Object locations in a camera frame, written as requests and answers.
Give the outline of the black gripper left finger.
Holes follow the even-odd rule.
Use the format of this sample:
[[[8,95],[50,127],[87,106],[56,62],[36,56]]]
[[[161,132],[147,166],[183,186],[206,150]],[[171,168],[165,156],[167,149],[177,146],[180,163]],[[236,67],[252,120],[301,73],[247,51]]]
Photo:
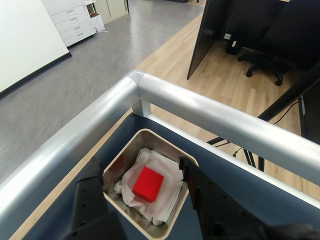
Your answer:
[[[101,161],[93,157],[76,182],[72,218],[65,240],[124,240],[119,217],[108,210]]]

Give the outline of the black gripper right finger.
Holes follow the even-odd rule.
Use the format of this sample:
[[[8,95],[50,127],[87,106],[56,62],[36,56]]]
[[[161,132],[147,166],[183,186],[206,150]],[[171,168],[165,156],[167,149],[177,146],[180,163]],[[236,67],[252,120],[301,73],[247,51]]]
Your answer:
[[[272,229],[248,212],[192,160],[179,157],[204,240],[276,240]]]

